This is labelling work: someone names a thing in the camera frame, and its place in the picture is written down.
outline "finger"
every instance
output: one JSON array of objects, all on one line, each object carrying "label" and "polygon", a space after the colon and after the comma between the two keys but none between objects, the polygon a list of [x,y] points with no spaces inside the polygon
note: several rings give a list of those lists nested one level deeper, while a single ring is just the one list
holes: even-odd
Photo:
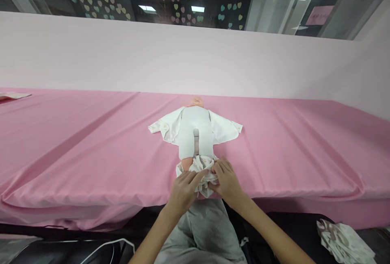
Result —
[{"label": "finger", "polygon": [[196,187],[199,185],[199,183],[202,181],[203,177],[207,174],[208,174],[208,169],[198,172],[190,183],[191,189],[195,190]]}]

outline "white cloth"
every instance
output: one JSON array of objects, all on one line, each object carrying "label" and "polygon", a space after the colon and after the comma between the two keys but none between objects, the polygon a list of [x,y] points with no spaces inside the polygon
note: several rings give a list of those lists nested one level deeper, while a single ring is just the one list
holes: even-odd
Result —
[{"label": "white cloth", "polygon": [[[216,156],[213,158],[207,157],[207,156],[195,156],[193,158],[193,163],[190,166],[189,171],[196,171],[197,173],[208,169],[210,172],[205,175],[202,179],[202,181],[199,183],[198,187],[195,189],[195,192],[200,192],[204,197],[208,198],[211,196],[212,193],[214,193],[213,190],[208,188],[208,182],[211,182],[213,185],[216,185],[216,180],[218,179],[216,175],[214,175],[211,172],[211,167],[214,165],[214,161],[218,160]],[[176,166],[176,175],[180,176],[183,173],[182,163],[180,162]]]},{"label": "white cloth", "polygon": [[[148,126],[151,133],[161,132],[164,141],[178,145],[177,136],[180,129],[180,122],[182,119],[182,111],[186,107],[181,107],[173,111],[152,125]],[[221,117],[212,111],[208,110],[210,114],[211,128],[214,133],[213,144],[221,144],[238,137],[243,126],[236,122],[230,121]]]},{"label": "white cloth", "polygon": [[338,263],[376,264],[375,253],[349,225],[321,219],[317,221],[317,230],[321,245]]}]

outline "gray pants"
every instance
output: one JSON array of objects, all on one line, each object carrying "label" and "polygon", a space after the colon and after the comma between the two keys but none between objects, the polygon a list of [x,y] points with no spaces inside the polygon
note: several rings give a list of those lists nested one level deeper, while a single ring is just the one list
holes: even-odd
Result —
[{"label": "gray pants", "polygon": [[222,200],[196,200],[165,241],[155,264],[171,262],[194,250],[207,251],[233,263],[247,263]]}]

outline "pink sign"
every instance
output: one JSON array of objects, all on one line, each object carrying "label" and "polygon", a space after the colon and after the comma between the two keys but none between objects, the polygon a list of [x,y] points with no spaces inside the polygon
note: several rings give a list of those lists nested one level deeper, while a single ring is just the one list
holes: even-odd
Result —
[{"label": "pink sign", "polygon": [[316,6],[313,8],[306,25],[324,25],[333,6]]}]

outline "cable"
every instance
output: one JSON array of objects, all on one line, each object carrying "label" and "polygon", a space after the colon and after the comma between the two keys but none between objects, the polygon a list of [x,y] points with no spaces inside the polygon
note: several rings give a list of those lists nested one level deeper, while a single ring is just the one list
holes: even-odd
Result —
[{"label": "cable", "polygon": [[127,239],[121,238],[121,239],[119,239],[119,240],[115,240],[115,241],[112,241],[112,242],[106,242],[106,243],[100,245],[95,251],[93,251],[91,254],[89,254],[89,256],[88,256],[87,258],[85,258],[84,261],[81,262],[80,264],[84,264],[85,261],[87,261],[87,260],[89,259],[89,257],[91,257],[91,256],[92,256],[97,250],[99,250],[101,247],[103,247],[103,246],[105,246],[105,245],[108,245],[108,244],[114,244],[114,243],[120,242],[120,241],[124,241],[124,242],[128,243],[130,246],[132,246],[132,247],[133,247],[133,254],[135,254],[135,246],[134,246],[134,244],[133,244],[132,242],[129,242]]}]

